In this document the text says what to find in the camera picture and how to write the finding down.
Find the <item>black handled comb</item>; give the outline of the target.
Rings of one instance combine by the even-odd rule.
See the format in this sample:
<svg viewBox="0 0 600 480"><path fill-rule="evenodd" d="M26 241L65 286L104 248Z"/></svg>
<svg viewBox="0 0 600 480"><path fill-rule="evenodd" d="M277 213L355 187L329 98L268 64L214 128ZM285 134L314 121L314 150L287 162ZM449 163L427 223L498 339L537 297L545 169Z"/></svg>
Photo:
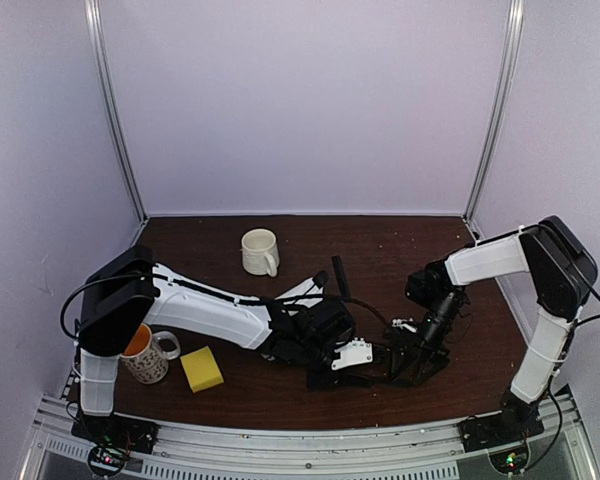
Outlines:
<svg viewBox="0 0 600 480"><path fill-rule="evenodd" d="M351 373L308 372L306 386L311 391L332 390L335 388L370 388L375 385L389 384L386 377L368 377Z"/></svg>

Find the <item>white paper bag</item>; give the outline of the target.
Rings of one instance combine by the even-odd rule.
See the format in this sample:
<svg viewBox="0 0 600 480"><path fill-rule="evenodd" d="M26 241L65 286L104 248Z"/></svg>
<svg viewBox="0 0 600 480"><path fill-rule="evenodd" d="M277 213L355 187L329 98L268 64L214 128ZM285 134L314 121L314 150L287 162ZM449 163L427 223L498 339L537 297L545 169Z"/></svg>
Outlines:
<svg viewBox="0 0 600 480"><path fill-rule="evenodd" d="M324 293L324 286L320 283L316 283L313 278L307 278L303 280L301 283L287 290L283 294L277 297L277 300L284 298L291 298L296 296L302 296L302 299L297 299L294 301L294 304L312 307L319 302L321 299L319 298L306 298L306 295L321 295Z"/></svg>

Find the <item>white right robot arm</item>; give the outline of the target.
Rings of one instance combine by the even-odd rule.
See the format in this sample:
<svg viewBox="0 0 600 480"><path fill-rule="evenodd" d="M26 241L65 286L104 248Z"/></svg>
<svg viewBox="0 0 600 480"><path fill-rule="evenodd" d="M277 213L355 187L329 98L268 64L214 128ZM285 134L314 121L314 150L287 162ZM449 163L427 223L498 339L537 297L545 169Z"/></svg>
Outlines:
<svg viewBox="0 0 600 480"><path fill-rule="evenodd" d="M460 310L469 302L468 286L514 274L531 279L538 305L535 330L517 373L501 399L492 430L510 442L535 419L560 364L566 361L581 311L597 298L598 266L592 255L558 216L478 241L426 264L409 275L408 300L425 308L419 322L394 320L385 335L393 358L390 379L412 372L408 386L418 386L444 369L449 351L444 340Z"/></svg>

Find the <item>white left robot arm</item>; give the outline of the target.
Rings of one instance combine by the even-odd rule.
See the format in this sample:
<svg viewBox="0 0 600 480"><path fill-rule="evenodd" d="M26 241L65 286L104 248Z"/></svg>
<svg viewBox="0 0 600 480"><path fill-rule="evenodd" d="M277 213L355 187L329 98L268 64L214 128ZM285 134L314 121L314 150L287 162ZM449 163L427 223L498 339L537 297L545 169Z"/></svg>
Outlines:
<svg viewBox="0 0 600 480"><path fill-rule="evenodd" d="M339 385L344 370L374 359L355 334L347 300L328 295L325 271L274 298L227 292L186 278L136 245L75 290L80 317L70 333L79 355L79 411L103 444L117 442L124 424L114 415L119 359L141 325L161 325L225 340L306 369L308 381Z"/></svg>

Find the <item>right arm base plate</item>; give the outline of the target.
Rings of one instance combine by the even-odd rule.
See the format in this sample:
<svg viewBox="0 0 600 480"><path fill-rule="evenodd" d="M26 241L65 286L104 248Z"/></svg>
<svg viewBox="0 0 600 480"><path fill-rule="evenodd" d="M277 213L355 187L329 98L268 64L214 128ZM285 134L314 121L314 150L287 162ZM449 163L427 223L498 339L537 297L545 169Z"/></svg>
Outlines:
<svg viewBox="0 0 600 480"><path fill-rule="evenodd" d="M501 412L482 417L470 416L458 424L458 431L466 453L491 449L542 434L544 425L532 419L520 426L506 424Z"/></svg>

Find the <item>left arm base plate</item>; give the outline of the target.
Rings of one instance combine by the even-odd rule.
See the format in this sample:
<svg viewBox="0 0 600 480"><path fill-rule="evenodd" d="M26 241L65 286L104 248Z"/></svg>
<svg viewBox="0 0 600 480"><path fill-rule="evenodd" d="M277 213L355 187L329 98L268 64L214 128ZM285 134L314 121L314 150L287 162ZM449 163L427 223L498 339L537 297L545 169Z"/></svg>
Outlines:
<svg viewBox="0 0 600 480"><path fill-rule="evenodd" d="M71 434L107 447L151 454L158 430L158 424L152 421L117 414L91 416L80 413L74 421Z"/></svg>

